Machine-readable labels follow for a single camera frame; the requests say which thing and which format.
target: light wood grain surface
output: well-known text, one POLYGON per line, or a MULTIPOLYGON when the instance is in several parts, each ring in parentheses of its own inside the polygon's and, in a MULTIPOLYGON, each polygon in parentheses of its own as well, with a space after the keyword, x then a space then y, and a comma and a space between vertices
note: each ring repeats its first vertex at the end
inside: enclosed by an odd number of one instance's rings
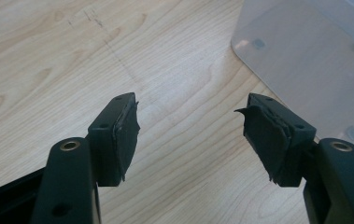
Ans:
POLYGON ((138 145, 126 182, 100 189, 104 223, 307 223, 303 188, 269 182, 233 112, 273 96, 231 49, 241 6, 0 1, 0 186, 134 91, 138 145))

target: screw hole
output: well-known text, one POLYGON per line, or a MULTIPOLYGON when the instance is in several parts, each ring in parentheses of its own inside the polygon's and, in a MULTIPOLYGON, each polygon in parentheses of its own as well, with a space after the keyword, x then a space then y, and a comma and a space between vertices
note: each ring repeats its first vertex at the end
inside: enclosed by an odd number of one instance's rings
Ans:
POLYGON ((352 147, 342 143, 342 142, 331 142, 331 146, 339 151, 349 152, 352 151, 352 147))
POLYGON ((60 150, 62 151, 70 151, 78 148, 80 146, 80 142, 78 141, 69 141, 60 146, 60 150))
POLYGON ((58 203, 51 211, 54 217, 64 217, 72 210, 72 206, 67 203, 58 203))

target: clear plastic container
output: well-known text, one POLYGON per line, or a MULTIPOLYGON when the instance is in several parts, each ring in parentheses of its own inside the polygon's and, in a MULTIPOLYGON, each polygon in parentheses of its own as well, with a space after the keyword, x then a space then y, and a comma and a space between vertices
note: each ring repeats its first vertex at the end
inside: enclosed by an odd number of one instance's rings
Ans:
POLYGON ((354 144, 354 0, 246 0, 232 46, 320 138, 354 144))

